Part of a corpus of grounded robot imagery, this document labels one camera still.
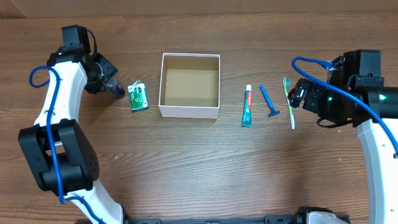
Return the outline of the clear spray bottle dark liquid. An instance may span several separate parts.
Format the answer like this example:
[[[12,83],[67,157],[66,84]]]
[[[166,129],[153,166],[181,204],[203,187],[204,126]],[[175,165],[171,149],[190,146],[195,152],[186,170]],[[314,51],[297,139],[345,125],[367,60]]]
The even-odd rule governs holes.
[[[121,99],[125,96],[124,88],[119,84],[115,77],[111,77],[104,83],[106,91],[117,99]]]

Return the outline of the green Dettol soap packet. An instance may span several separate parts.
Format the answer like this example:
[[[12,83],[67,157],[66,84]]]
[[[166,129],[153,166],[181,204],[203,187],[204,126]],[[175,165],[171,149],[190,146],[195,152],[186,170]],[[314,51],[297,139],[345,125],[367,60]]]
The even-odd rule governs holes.
[[[141,80],[135,81],[127,87],[132,111],[141,111],[149,108],[146,86]]]

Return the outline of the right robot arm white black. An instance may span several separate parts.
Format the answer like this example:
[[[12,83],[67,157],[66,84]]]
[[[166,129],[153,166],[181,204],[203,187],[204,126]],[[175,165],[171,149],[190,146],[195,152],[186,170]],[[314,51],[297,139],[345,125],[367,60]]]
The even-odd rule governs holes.
[[[361,142],[369,222],[397,223],[397,88],[384,84],[378,50],[345,52],[332,61],[295,57],[302,78],[289,105],[315,113],[330,128],[351,124]]]

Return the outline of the blue disposable razor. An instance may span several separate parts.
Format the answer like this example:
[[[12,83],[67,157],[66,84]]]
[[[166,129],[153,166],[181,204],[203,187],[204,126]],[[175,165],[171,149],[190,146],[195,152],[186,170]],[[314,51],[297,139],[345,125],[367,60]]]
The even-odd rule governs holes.
[[[263,95],[263,97],[264,97],[264,99],[265,99],[265,101],[266,101],[266,103],[267,103],[267,105],[268,105],[268,107],[269,107],[269,109],[271,111],[269,113],[268,117],[272,117],[272,116],[275,116],[275,115],[279,114],[280,111],[275,110],[274,105],[271,102],[271,99],[270,99],[269,95],[267,94],[266,89],[264,88],[263,85],[260,86],[260,90],[261,90],[261,93],[262,93],[262,95]]]

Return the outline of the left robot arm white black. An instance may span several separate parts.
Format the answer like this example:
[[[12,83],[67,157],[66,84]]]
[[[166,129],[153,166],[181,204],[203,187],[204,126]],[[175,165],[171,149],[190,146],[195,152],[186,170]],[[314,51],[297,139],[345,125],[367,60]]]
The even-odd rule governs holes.
[[[34,125],[19,132],[20,147],[39,188],[53,192],[61,204],[73,202],[92,223],[131,223],[100,182],[98,157],[78,124],[84,91],[124,97],[118,70],[90,45],[95,37],[86,27],[63,27],[62,37],[46,65],[31,71],[48,71],[48,90]]]

